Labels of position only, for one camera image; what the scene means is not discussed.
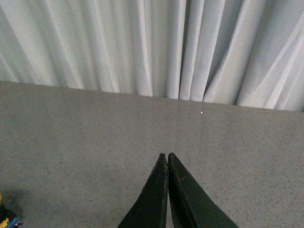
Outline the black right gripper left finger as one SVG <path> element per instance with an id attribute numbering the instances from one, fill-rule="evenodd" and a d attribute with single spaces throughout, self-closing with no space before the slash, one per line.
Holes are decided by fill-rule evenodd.
<path id="1" fill-rule="evenodd" d="M 125 215 L 120 228 L 164 228 L 167 222 L 169 171 L 161 153 L 138 199 Z"/>

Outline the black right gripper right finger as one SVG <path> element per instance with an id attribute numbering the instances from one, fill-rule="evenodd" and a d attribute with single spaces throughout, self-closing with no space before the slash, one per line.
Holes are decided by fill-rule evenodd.
<path id="1" fill-rule="evenodd" d="M 169 197 L 175 228 L 236 228 L 207 195 L 179 158 L 168 155 Z"/>

